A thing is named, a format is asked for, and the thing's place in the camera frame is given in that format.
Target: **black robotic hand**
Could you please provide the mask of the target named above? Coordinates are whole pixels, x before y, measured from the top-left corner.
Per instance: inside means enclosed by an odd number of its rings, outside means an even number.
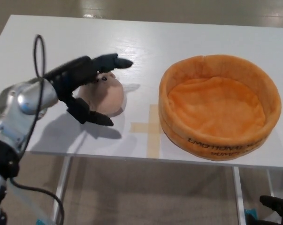
[[[83,56],[46,73],[44,78],[53,85],[58,99],[67,105],[67,111],[81,124],[91,122],[113,126],[108,116],[91,112],[88,104],[81,98],[74,98],[72,92],[82,85],[95,82],[101,73],[129,68],[132,65],[133,62],[119,58],[116,53],[101,55],[94,59]]]
[[[281,216],[281,225],[283,225],[283,199],[262,195],[260,196],[260,202],[271,210],[276,211]],[[274,222],[256,220],[252,215],[247,215],[246,221],[248,225],[280,225]]]

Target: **floor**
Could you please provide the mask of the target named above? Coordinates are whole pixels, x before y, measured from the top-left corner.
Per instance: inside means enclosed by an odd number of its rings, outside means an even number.
[[[283,27],[283,0],[0,0],[0,33],[11,14],[174,23]],[[27,154],[18,181],[55,191],[63,158]],[[264,170],[241,169],[245,207],[260,217],[268,195]],[[48,213],[53,201],[30,193]],[[237,225],[232,169],[75,158],[64,197],[67,225]],[[9,225],[34,225],[30,209],[8,193]]]

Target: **fuzzy orange bin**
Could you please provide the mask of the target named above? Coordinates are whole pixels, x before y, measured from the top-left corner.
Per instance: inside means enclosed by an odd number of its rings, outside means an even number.
[[[183,150],[213,161],[259,148],[280,114],[281,99],[270,77],[234,56],[196,56],[177,62],[159,86],[165,134]]]

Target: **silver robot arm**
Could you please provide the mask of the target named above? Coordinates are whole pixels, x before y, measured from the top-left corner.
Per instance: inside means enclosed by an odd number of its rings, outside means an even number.
[[[49,107],[62,101],[67,112],[78,122],[96,123],[113,126],[108,116],[89,110],[80,98],[72,92],[82,85],[96,82],[100,73],[115,68],[129,68],[132,62],[118,58],[117,54],[102,55],[95,59],[88,56],[72,60],[43,76],[43,91],[38,120]],[[4,89],[0,94],[0,203],[7,191],[7,179],[14,178],[19,172],[19,162],[24,155],[29,133],[35,121],[40,83],[38,78],[21,82]],[[0,225],[7,223],[7,215],[0,209]]]

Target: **orange bowl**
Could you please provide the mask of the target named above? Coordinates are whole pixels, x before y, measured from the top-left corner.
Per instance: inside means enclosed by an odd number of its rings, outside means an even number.
[[[173,64],[159,86],[163,131],[183,150],[213,161],[259,148],[281,114],[271,78],[229,55],[196,56]]]

